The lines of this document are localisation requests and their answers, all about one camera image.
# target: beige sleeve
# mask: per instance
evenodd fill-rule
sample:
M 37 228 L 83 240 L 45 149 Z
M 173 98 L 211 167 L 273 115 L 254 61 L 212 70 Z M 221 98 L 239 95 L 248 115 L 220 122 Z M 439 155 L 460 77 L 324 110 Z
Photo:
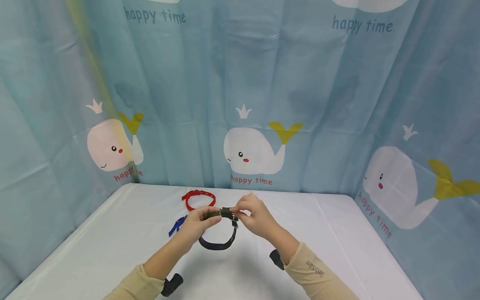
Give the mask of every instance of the beige sleeve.
M 155 300 L 165 281 L 147 276 L 144 266 L 138 265 L 103 300 Z
M 290 263 L 285 265 L 285 271 L 302 286 L 311 300 L 358 300 L 304 243 L 300 243 Z

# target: red strap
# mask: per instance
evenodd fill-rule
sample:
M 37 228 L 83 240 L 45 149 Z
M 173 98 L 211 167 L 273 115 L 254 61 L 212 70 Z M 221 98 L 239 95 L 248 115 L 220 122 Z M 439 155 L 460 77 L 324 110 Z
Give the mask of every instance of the red strap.
M 182 199 L 182 201 L 185 200 L 185 206 L 187 206 L 187 209 L 188 209 L 189 211 L 192 211 L 192 210 L 194 210 L 195 208 L 193 208 L 193 207 L 191 207 L 190 205 L 188 205 L 188 200 L 189 200 L 190 197 L 192 197 L 192 196 L 200 196 L 200 195 L 205 195 L 205 196 L 212 197 L 213 201 L 212 201 L 208 206 L 214 206 L 214 205 L 215 205 L 215 201 L 216 201 L 215 195 L 213 195 L 213 194 L 210 193 L 210 192 L 205 192 L 205 191 L 201 191 L 201 190 L 190 191 L 190 192 L 186 193 L 181 199 Z

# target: black collar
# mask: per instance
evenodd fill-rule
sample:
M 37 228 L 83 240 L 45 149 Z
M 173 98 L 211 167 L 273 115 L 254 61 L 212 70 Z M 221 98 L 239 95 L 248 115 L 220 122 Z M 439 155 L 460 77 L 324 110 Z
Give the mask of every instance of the black collar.
M 200 245 L 202 245 L 204 248 L 206 248 L 208 250 L 219 251 L 219 250 L 228 249 L 232 245 L 233 241 L 235 240 L 235 236 L 237 234 L 237 228 L 239 227 L 239 225 L 238 225 L 239 219 L 236 216 L 234 216 L 232 212 L 230 212 L 230 209 L 228 207 L 222 207 L 222 209 L 219 212 L 211 213 L 211 214 L 207 215 L 205 220 L 207 220 L 208 218 L 214 217 L 214 216 L 222 216 L 224 218 L 229 218 L 230 220 L 232 220 L 232 226 L 233 226 L 232 236 L 224 244 L 209 243 L 209 242 L 205 241 L 203 239 L 203 237 L 200 237 L 198 239 L 198 241 L 199 241 Z

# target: black clamp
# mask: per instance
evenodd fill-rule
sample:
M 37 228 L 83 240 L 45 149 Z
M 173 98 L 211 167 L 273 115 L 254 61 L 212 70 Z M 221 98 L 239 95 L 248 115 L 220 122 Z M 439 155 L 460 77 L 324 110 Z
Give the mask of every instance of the black clamp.
M 233 213 L 230 211 L 230 209 L 228 207 L 222 207 L 222 209 L 220 209 L 220 211 L 208 214 L 205 217 L 205 220 L 207 220 L 208 218 L 214 217 L 214 216 L 222 216 L 223 218 L 229 218 L 232 221 L 232 226 L 233 226 L 232 236 L 224 244 L 209 243 L 209 242 L 205 241 L 203 239 L 203 237 L 200 237 L 198 239 L 198 242 L 200 243 L 200 245 L 202 245 L 204 248 L 206 248 L 208 250 L 219 251 L 219 250 L 228 249 L 232 245 L 233 241 L 235 240 L 235 236 L 237 235 L 237 228 L 239 227 L 239 225 L 238 225 L 239 219 L 236 216 L 233 215 Z
M 283 261 L 282 258 L 280 257 L 280 253 L 278 252 L 277 249 L 273 250 L 272 253 L 270 253 L 270 259 L 273 261 L 273 263 L 280 268 L 280 270 L 284 271 L 285 267 L 283 266 Z
M 161 292 L 163 297 L 168 297 L 183 283 L 183 278 L 179 274 L 175 273 L 171 280 L 165 279 L 163 290 Z

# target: blue curtain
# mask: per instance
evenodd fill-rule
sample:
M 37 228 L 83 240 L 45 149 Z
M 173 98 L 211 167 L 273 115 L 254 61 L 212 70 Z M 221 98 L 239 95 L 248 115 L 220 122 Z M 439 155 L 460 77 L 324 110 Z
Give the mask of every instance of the blue curtain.
M 425 299 L 480 294 L 478 1 L 4 6 L 0 291 L 134 180 L 348 194 Z

